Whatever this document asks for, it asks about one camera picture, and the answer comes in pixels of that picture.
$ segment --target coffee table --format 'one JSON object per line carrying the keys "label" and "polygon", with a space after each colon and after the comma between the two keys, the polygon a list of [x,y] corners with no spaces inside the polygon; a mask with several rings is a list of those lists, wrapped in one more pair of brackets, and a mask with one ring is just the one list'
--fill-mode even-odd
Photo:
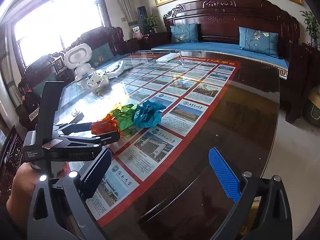
{"label": "coffee table", "polygon": [[[111,167],[86,203],[110,239],[209,239],[234,204],[208,162],[209,150],[217,147],[236,175],[262,176],[268,163],[279,111],[278,70],[203,51],[157,63],[166,53],[125,55],[118,60],[132,68],[99,95],[83,80],[61,96],[55,124],[71,122],[78,112],[77,121],[95,122],[119,102],[150,99],[167,106],[161,124],[131,126],[108,146]],[[79,170],[83,163],[68,165]]]}

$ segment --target orange tissue paper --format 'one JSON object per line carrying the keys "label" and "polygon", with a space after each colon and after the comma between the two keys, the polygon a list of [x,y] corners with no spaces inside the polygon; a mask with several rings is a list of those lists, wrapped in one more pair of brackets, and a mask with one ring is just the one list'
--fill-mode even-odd
{"label": "orange tissue paper", "polygon": [[92,125],[90,125],[90,130],[91,133],[95,135],[118,131],[122,137],[122,133],[120,132],[118,126],[118,121],[111,114],[107,114],[107,116],[101,121],[92,123]]}

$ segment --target wooden cabinet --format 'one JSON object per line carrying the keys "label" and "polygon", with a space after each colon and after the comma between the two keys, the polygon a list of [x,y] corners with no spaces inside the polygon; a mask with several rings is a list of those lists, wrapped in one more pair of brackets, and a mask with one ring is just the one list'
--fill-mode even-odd
{"label": "wooden cabinet", "polygon": [[0,205],[5,206],[11,194],[13,178],[24,162],[23,141],[13,127],[0,151]]}

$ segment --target sunlight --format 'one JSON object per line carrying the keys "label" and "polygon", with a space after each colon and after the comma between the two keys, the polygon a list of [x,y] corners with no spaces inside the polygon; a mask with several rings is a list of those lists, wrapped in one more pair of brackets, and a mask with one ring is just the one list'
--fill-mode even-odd
{"label": "sunlight", "polygon": [[15,25],[16,41],[29,66],[43,55],[60,52],[82,33],[104,25],[98,0],[51,0]]}

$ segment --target human hand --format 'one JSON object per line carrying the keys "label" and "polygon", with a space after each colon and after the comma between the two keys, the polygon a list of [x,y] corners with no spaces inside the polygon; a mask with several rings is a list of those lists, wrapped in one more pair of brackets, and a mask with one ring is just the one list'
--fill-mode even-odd
{"label": "human hand", "polygon": [[23,163],[13,178],[11,196],[7,201],[7,211],[14,223],[27,231],[30,203],[40,173],[30,163]]}

